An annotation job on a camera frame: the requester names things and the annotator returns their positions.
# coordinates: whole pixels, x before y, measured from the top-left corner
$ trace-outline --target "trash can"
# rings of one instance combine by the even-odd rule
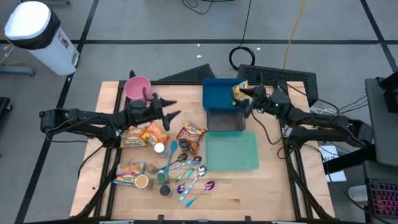
[[[79,52],[60,27],[60,19],[44,3],[19,4],[4,33],[12,44],[29,51],[58,75],[76,71]]]

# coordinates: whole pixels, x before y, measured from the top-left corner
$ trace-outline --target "concrete floor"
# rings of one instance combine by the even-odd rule
[[[398,39],[395,0],[367,0],[386,40]],[[72,5],[49,3],[62,21],[67,36],[80,40],[94,0],[72,0]],[[185,8],[179,0],[99,0],[87,40],[158,40],[156,44],[85,44],[64,104],[65,108],[94,110],[101,82],[125,80],[136,74],[157,80],[209,63],[218,77],[235,77],[228,63],[229,51],[237,44],[168,44],[169,39],[240,39],[248,0],[214,3],[205,15]],[[287,40],[297,19],[300,1],[253,0],[245,39]],[[0,27],[4,27],[17,1],[0,0]],[[208,2],[199,1],[204,11]],[[377,40],[360,0],[308,0],[298,26],[297,40]],[[0,57],[7,52],[0,45]],[[256,65],[282,68],[285,44],[245,44],[256,53]],[[398,57],[398,46],[388,45]],[[10,97],[14,110],[0,125],[0,223],[13,223],[33,167],[44,142],[39,130],[39,111],[57,105],[65,77],[49,70],[26,51],[15,49],[7,62],[27,60],[35,77],[0,75],[0,96]],[[250,63],[236,52],[236,63]],[[319,97],[341,107],[364,95],[364,79],[386,77],[392,68],[380,44],[294,44],[287,68],[315,72]],[[370,122],[367,108],[349,116]],[[56,139],[76,139],[72,135]],[[39,179],[26,222],[67,218],[82,162],[84,143],[52,143]],[[344,190],[363,184],[361,167],[346,171]],[[330,186],[335,213],[342,220],[363,222],[363,212]]]

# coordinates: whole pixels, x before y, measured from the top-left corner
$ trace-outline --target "paper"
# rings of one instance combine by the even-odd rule
[[[323,156],[325,161],[329,161],[331,159],[338,158],[336,146],[319,146],[319,149],[320,149],[320,151],[322,153],[322,156]],[[345,181],[347,181],[344,171],[339,171],[339,172],[332,173],[332,174],[330,174],[330,177],[331,177],[331,180],[333,182],[345,182]],[[326,180],[328,182],[330,182],[329,175],[326,175]]]

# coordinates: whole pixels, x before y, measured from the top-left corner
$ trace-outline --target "black keyboard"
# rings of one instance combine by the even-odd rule
[[[398,185],[370,182],[375,215],[398,219]]]

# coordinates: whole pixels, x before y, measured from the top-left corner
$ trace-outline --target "wooden tabletop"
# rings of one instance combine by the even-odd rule
[[[300,91],[305,91],[302,82],[289,82]],[[272,87],[266,86],[267,92],[272,93]],[[97,112],[112,113],[118,82],[103,82],[99,93]],[[202,107],[202,86],[195,85],[154,85],[152,91],[166,100],[177,100],[178,103],[164,108],[165,113],[182,110],[171,122],[169,141],[174,140],[182,126],[190,121],[200,128],[206,128],[206,113]],[[305,96],[289,88],[289,96],[294,106],[308,111],[308,103]],[[280,126],[278,120],[268,114],[254,112],[256,118],[267,128],[271,141],[280,138]],[[204,177],[199,178],[183,203],[178,202],[179,194],[176,193],[177,183],[172,183],[173,194],[163,197],[159,193],[160,185],[156,183],[156,176],[146,173],[155,182],[150,190],[140,190],[135,187],[117,185],[114,196],[112,219],[129,220],[156,220],[158,215],[164,215],[166,220],[244,220],[246,215],[252,220],[295,220],[292,198],[290,195],[287,168],[284,160],[278,159],[276,153],[282,147],[282,143],[272,146],[268,143],[261,126],[250,116],[246,120],[246,130],[256,134],[260,168],[248,171],[209,171]],[[308,142],[318,147],[317,142]],[[97,149],[101,143],[97,139],[89,139],[85,157]],[[205,164],[205,140],[200,141],[199,156],[202,156]],[[334,216],[328,185],[323,171],[319,152],[304,146],[301,149],[303,166],[307,178],[309,191],[318,203]],[[103,167],[105,150],[101,150],[90,159],[81,170],[76,188],[70,215],[76,215],[89,202],[99,186],[99,179]],[[179,155],[174,153],[173,161]],[[153,152],[150,146],[135,147],[122,150],[121,162],[147,162],[156,167],[162,167],[167,163]],[[181,169],[171,170],[171,179],[178,176]],[[205,183],[214,180],[216,186],[212,191],[205,192],[189,208],[185,208],[185,202],[199,193]],[[105,214],[108,190],[103,195],[101,214]],[[305,207],[300,190],[298,190],[302,217],[305,217]]]

